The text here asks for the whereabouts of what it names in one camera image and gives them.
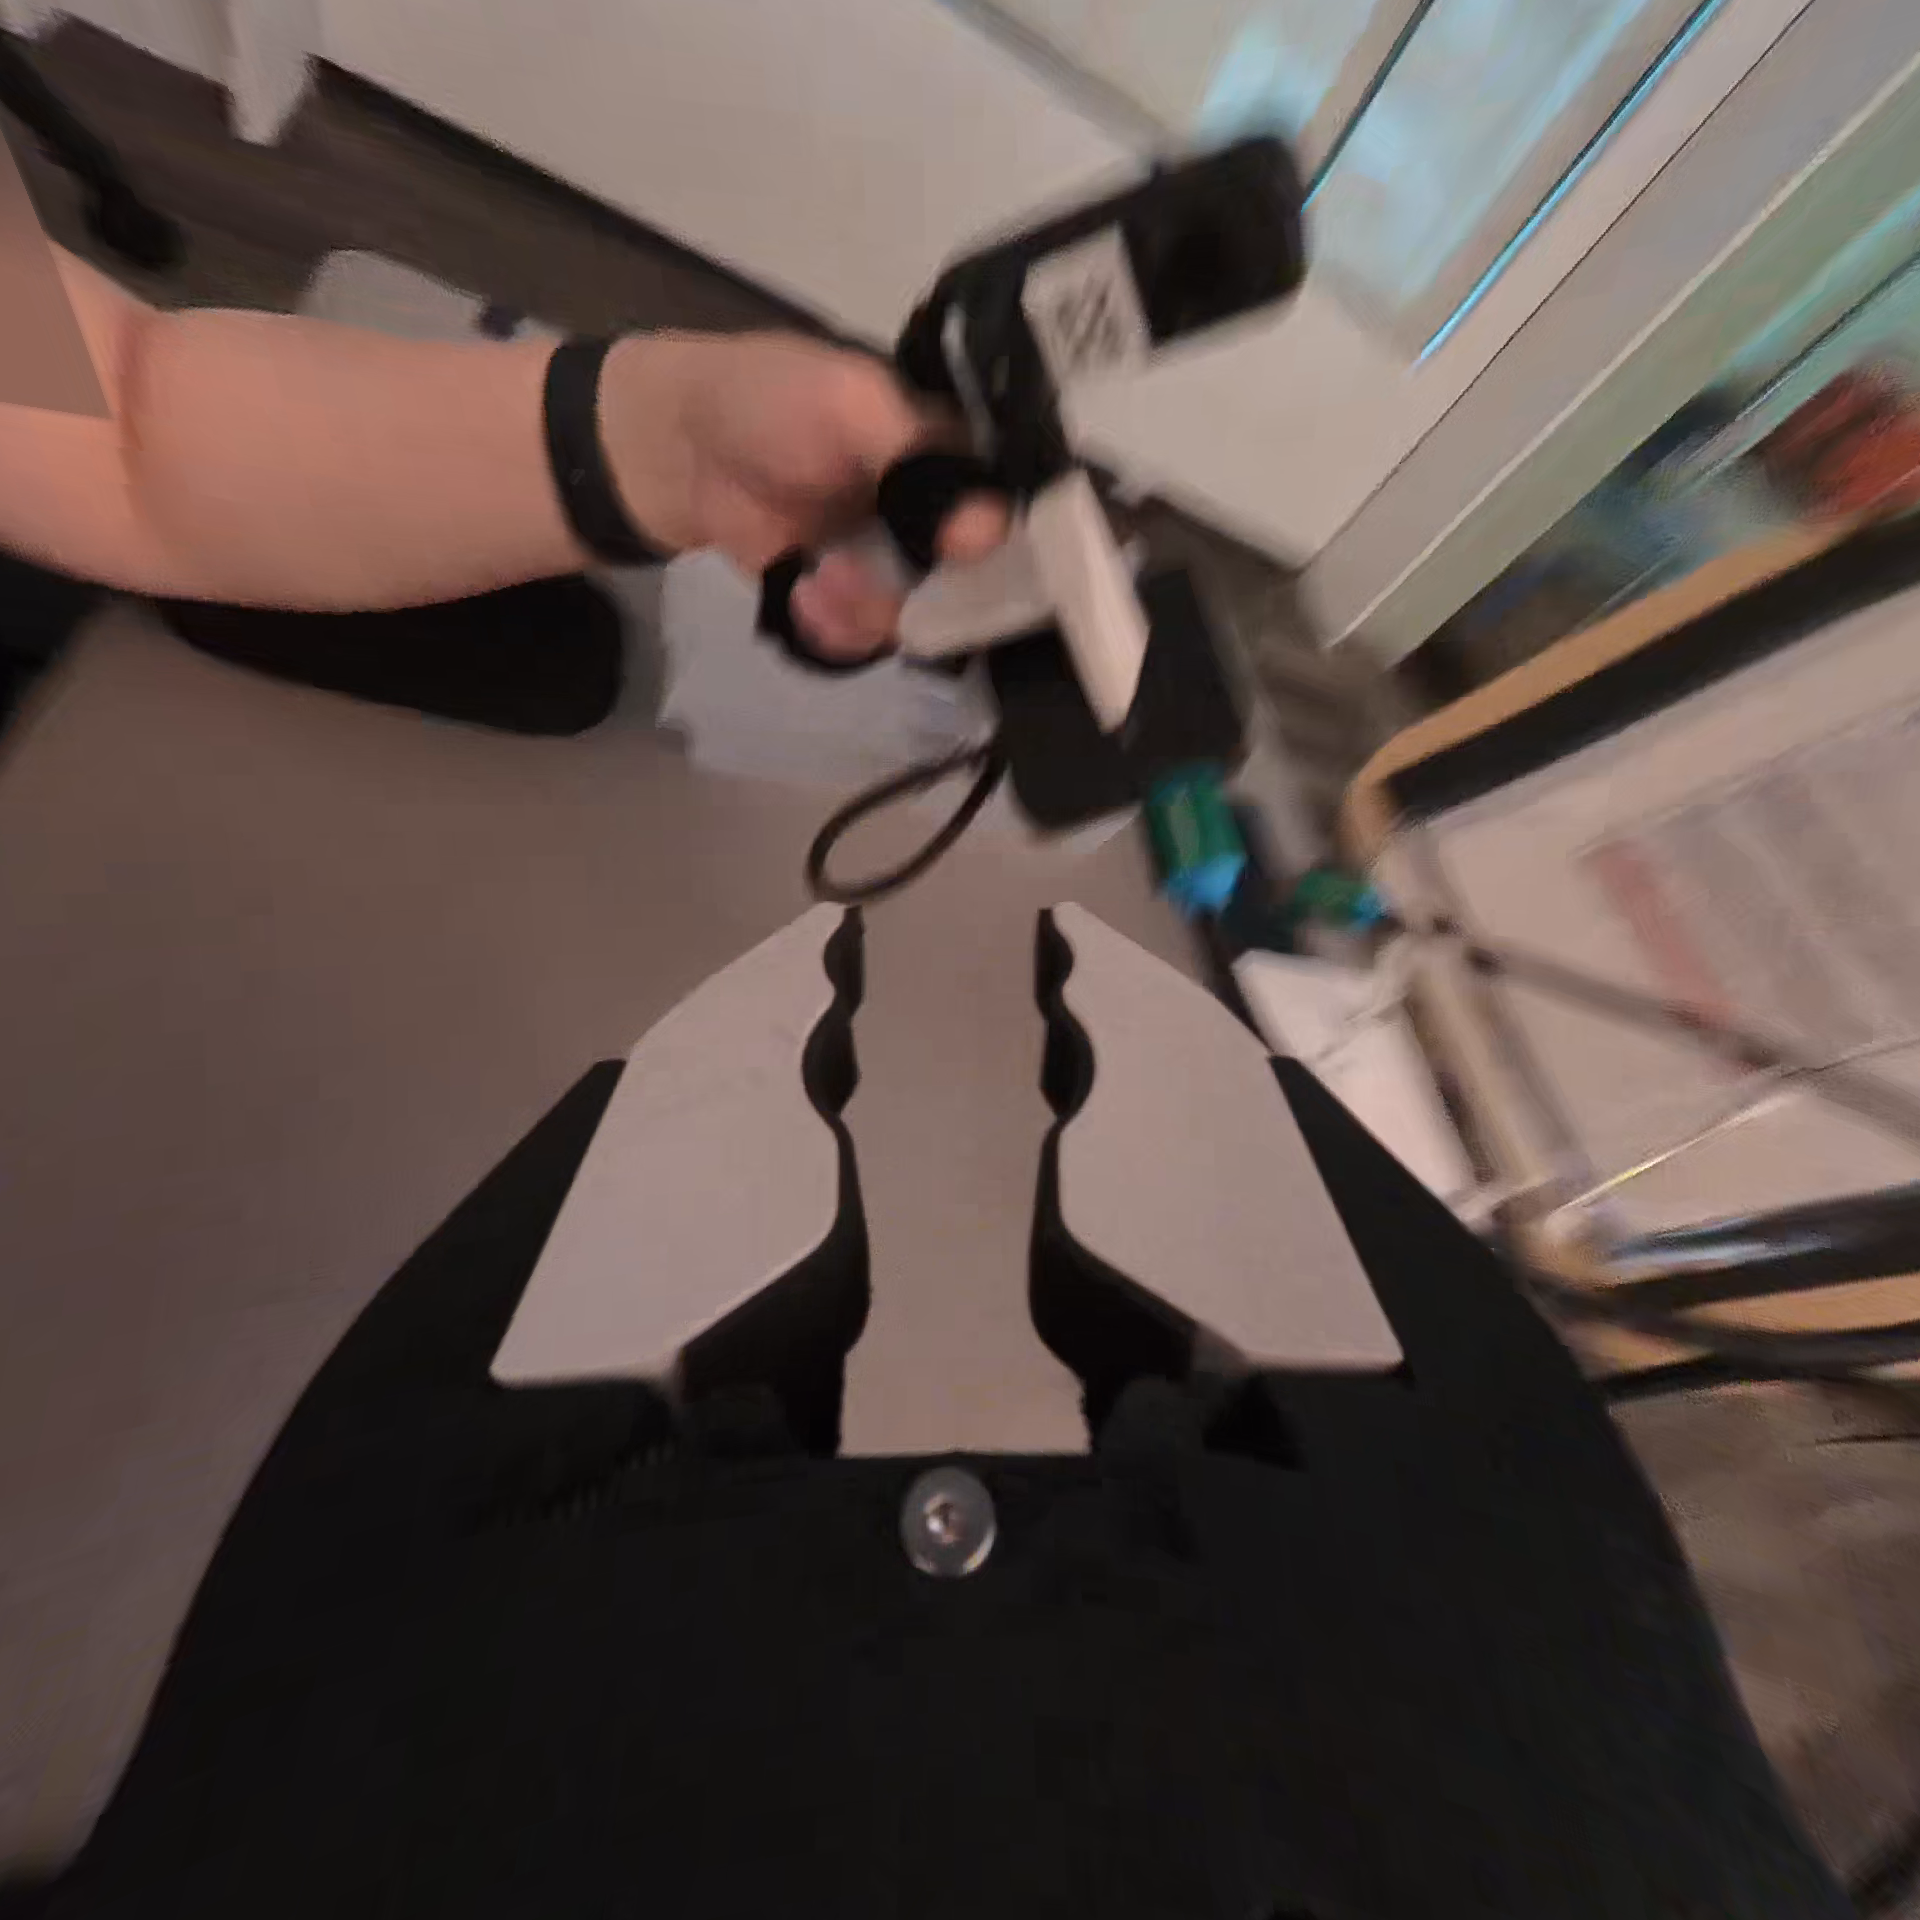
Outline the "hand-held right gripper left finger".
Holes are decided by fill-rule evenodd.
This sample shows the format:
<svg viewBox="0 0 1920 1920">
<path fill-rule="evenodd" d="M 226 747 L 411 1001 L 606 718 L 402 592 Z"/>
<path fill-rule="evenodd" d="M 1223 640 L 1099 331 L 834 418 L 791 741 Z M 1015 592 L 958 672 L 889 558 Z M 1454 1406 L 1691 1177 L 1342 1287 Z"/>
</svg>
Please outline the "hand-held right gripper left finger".
<svg viewBox="0 0 1920 1920">
<path fill-rule="evenodd" d="M 846 1106 L 857 910 L 816 905 L 631 1049 L 491 1358 L 503 1387 L 645 1385 L 672 1408 L 768 1401 L 843 1440 L 873 1255 Z"/>
</svg>

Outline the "printed instruction sheet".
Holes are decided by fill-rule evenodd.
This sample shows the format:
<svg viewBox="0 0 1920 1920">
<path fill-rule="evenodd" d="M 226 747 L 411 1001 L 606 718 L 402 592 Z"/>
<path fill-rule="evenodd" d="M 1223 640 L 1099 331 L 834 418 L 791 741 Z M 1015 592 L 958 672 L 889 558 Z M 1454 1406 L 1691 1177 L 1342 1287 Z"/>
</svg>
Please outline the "printed instruction sheet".
<svg viewBox="0 0 1920 1920">
<path fill-rule="evenodd" d="M 1915 709 L 1703 786 L 1577 864 L 1701 1013 L 1826 1058 L 1915 1049 Z"/>
</svg>

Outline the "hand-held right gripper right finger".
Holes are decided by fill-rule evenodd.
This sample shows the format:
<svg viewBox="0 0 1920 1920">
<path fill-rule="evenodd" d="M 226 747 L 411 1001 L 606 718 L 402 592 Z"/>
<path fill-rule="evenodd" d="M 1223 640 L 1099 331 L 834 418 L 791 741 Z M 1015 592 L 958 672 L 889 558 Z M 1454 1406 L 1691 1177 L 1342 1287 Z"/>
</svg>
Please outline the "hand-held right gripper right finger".
<svg viewBox="0 0 1920 1920">
<path fill-rule="evenodd" d="M 1259 1035 L 1079 903 L 1040 914 L 1031 1321 L 1095 1442 L 1136 1385 L 1392 1378 L 1403 1346 Z"/>
</svg>

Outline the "glass window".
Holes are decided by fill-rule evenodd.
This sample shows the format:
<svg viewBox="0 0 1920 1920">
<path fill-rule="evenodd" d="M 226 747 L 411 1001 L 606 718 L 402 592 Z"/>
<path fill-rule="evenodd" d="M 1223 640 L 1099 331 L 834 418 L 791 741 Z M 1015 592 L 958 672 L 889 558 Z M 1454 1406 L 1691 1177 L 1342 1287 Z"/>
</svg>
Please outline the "glass window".
<svg viewBox="0 0 1920 1920">
<path fill-rule="evenodd" d="M 1182 5 L 1170 98 L 1273 130 L 1307 187 L 1310 297 L 1392 363 L 1449 331 L 1522 235 L 1719 27 L 1808 5 Z"/>
</svg>

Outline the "black framed display board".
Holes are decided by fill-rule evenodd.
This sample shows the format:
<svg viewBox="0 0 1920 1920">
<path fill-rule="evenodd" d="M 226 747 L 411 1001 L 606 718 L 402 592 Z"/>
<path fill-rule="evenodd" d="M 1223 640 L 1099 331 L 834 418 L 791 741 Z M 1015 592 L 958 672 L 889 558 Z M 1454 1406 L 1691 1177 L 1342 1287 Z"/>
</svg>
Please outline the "black framed display board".
<svg viewBox="0 0 1920 1920">
<path fill-rule="evenodd" d="M 1739 1065 L 1669 1026 L 1538 983 L 1419 962 L 1424 1038 L 1472 1145 L 1499 1173 L 1623 1232 L 1915 1193 L 1915 1049 L 1826 1058 L 1705 1015 L 1655 978 L 1577 857 L 1605 832 L 1785 752 L 1915 709 L 1915 594 L 1767 640 L 1712 642 L 1678 688 L 1605 711 L 1600 672 L 1467 731 L 1451 713 L 1353 782 L 1346 843 L 1413 921 L 1705 1017 L 1808 1072 Z"/>
</svg>

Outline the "white stand base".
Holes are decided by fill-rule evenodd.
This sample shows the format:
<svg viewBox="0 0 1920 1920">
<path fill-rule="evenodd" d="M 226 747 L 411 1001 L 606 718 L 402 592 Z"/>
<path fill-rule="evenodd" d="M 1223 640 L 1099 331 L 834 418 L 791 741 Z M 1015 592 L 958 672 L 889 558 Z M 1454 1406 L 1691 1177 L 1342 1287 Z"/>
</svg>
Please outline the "white stand base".
<svg viewBox="0 0 1920 1920">
<path fill-rule="evenodd" d="M 1392 962 L 1246 951 L 1232 983 L 1273 1054 L 1307 1067 L 1463 1223 L 1493 1221 L 1495 1189 L 1463 1141 Z"/>
</svg>

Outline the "person's left hand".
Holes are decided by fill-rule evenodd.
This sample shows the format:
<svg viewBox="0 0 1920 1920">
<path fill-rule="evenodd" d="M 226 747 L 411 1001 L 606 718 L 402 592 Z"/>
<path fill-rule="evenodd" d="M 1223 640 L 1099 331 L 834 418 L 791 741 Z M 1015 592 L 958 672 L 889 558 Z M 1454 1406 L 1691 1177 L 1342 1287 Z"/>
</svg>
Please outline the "person's left hand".
<svg viewBox="0 0 1920 1920">
<path fill-rule="evenodd" d="M 597 427 L 649 546 L 711 551 L 745 576 L 807 551 L 789 599 L 807 649 L 830 665 L 896 649 L 905 597 L 855 539 L 885 473 L 965 434 L 880 359 L 775 331 L 631 334 L 603 361 Z"/>
</svg>

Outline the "person's left forearm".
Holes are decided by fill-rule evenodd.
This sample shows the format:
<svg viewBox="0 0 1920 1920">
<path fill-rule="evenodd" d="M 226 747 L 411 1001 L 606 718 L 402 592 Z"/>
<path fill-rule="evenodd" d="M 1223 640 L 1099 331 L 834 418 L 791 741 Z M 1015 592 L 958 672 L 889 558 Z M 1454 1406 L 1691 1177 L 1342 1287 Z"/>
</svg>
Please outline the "person's left forearm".
<svg viewBox="0 0 1920 1920">
<path fill-rule="evenodd" d="M 583 562 L 546 459 L 544 343 L 165 313 L 55 263 L 107 414 L 5 407 L 9 555 L 279 610 L 414 608 Z"/>
</svg>

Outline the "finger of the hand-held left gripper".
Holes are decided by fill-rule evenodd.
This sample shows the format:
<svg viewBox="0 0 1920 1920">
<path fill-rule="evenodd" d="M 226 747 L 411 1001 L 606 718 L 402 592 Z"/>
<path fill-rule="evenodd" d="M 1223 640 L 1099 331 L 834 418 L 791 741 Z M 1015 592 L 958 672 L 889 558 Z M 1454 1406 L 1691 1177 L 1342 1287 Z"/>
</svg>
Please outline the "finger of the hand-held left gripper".
<svg viewBox="0 0 1920 1920">
<path fill-rule="evenodd" d="M 1150 645 L 1136 576 L 1088 473 L 1049 482 L 1031 517 L 1031 558 L 1072 677 L 1097 729 L 1115 736 L 1136 704 Z"/>
</svg>

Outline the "rounded wooden panel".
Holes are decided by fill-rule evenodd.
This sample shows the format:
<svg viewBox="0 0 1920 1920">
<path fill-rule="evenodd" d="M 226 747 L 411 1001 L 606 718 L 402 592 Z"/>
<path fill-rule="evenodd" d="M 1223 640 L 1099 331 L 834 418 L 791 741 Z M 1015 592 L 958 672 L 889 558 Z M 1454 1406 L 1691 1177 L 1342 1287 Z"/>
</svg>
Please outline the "rounded wooden panel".
<svg viewBox="0 0 1920 1920">
<path fill-rule="evenodd" d="M 1705 667 L 1712 642 L 1733 642 L 1739 658 L 1751 658 L 1767 640 L 1808 633 L 1819 622 L 1909 592 L 1915 594 L 1915 519 L 1842 535 L 1785 535 L 1710 562 L 1634 608 L 1559 640 L 1486 688 L 1406 727 L 1362 770 L 1392 741 L 1442 713 L 1451 713 L 1467 731 L 1486 729 L 1595 672 L 1614 683 L 1600 699 L 1611 711 L 1630 690 L 1655 690 L 1657 683 L 1678 688 Z M 1582 1355 L 1621 1383 L 1653 1381 L 1689 1365 L 1753 1378 L 1856 1376 L 1913 1383 L 1915 1193 L 1623 1232 L 1593 1211 L 1550 1207 L 1545 1193 L 1520 1189 L 1479 1154 L 1433 1045 L 1424 1038 L 1417 971 L 1431 953 L 1456 953 L 1477 981 L 1513 976 L 1602 1013 L 1669 1026 L 1696 1047 L 1728 1054 L 1737 1065 L 1776 1072 L 1808 1072 L 1808 1065 L 1785 1047 L 1739 1029 L 1710 1040 L 1707 1019 L 1682 1013 L 1675 1001 L 1605 990 L 1541 955 L 1493 949 L 1449 919 L 1408 919 L 1349 848 L 1342 827 L 1346 798 L 1339 816 L 1342 850 L 1415 935 L 1397 967 L 1447 1111 L 1477 1170 L 1495 1189 L 1495 1234 L 1543 1285 L 1550 1314 Z"/>
</svg>

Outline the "clear plastic bin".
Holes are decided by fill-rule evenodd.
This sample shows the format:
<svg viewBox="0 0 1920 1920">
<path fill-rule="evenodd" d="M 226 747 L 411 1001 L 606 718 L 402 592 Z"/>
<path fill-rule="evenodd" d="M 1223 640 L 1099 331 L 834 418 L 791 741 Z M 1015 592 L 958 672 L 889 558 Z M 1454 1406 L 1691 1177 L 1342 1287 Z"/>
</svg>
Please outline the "clear plastic bin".
<svg viewBox="0 0 1920 1920">
<path fill-rule="evenodd" d="M 562 336 L 363 249 L 325 254 L 295 311 L 418 343 L 555 345 Z M 599 567 L 590 581 L 622 622 L 619 720 L 677 738 L 709 773 L 850 793 L 994 731 L 992 702 L 974 679 L 894 658 L 839 679 L 791 663 L 757 635 L 757 592 L 727 560 Z"/>
</svg>

